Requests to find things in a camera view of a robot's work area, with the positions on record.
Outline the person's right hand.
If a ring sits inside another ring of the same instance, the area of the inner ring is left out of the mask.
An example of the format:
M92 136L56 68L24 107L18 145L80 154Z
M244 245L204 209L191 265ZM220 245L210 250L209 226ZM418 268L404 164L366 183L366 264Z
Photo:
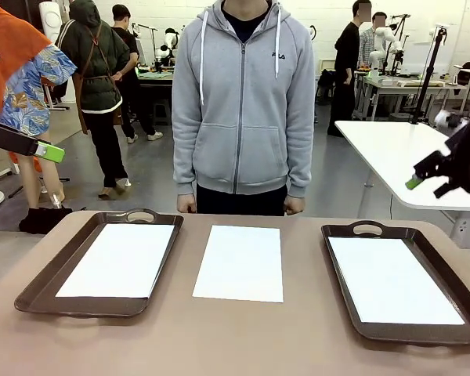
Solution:
M196 213L197 202L194 194L179 194L177 196L177 210L180 213Z

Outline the person's left hand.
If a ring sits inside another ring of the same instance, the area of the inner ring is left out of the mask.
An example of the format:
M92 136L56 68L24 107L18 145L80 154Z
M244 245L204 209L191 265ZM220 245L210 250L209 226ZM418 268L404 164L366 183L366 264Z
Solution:
M284 200L284 210L286 215L297 215L304 212L306 200L303 197L292 197L287 195Z

